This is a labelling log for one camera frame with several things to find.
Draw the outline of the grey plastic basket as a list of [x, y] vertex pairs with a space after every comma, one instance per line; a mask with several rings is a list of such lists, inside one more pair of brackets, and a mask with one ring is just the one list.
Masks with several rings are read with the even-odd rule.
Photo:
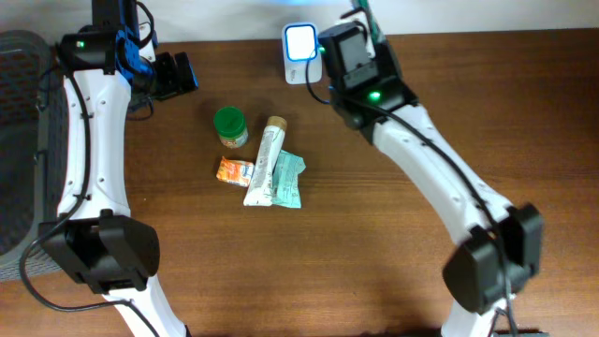
[[38, 225], [57, 219], [66, 181], [68, 116], [62, 76], [39, 35], [1, 34], [1, 281], [20, 278]]

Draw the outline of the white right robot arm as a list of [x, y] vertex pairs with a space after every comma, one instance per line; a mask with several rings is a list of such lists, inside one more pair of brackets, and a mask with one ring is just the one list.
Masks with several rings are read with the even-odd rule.
[[520, 336], [513, 299], [540, 270], [540, 212], [514, 206], [452, 149], [403, 82], [388, 42], [369, 25], [340, 23], [317, 40], [330, 105], [406, 174], [456, 246], [442, 271], [453, 304], [438, 335], [493, 336], [505, 317], [507, 335]]

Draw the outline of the orange snack packet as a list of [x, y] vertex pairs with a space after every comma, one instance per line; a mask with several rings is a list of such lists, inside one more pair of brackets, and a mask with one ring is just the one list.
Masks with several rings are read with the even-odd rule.
[[242, 160], [231, 160], [223, 157], [216, 172], [216, 179], [220, 182], [248, 187], [252, 181], [255, 165]]

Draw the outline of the mint green snack pouch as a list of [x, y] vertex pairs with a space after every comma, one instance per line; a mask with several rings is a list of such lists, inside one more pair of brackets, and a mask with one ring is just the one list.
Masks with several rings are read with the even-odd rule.
[[306, 169], [302, 157], [282, 150], [273, 172], [272, 203], [289, 209], [300, 209], [299, 176]]

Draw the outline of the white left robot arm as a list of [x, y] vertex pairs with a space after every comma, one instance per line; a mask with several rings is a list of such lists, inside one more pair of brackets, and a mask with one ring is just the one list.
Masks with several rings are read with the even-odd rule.
[[57, 45], [64, 70], [66, 181], [57, 219], [37, 246], [76, 283], [115, 307], [137, 336], [185, 336], [157, 276], [156, 231], [133, 219], [124, 185], [127, 117], [198, 82], [185, 53], [157, 51], [139, 1], [95, 1], [93, 21]]

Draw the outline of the green lid jar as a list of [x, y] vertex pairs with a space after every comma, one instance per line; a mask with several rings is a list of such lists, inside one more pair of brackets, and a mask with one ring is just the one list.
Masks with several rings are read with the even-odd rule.
[[249, 138], [244, 114], [238, 108], [221, 108], [215, 113], [213, 123], [221, 143], [227, 148], [240, 148]]

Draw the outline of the green 3M gloves packet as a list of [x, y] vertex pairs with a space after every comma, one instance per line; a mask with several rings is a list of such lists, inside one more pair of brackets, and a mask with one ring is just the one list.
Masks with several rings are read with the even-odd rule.
[[353, 9], [363, 9], [366, 15], [366, 20], [370, 28], [372, 41], [374, 44], [385, 42], [387, 39], [381, 31], [376, 18], [373, 15], [372, 7], [368, 0], [351, 0]]

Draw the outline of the white barcode scanner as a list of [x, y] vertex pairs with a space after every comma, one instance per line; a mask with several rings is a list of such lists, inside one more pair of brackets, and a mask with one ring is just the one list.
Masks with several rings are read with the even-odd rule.
[[318, 30], [311, 22], [293, 22], [282, 29], [285, 81], [290, 85], [316, 83], [322, 79]]

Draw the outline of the white tube gold cap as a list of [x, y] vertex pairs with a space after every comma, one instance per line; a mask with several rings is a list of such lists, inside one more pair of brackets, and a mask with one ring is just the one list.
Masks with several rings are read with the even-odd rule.
[[258, 150], [255, 170], [243, 200], [244, 206], [272, 205], [272, 174], [285, 140], [287, 121], [271, 116], [264, 129]]

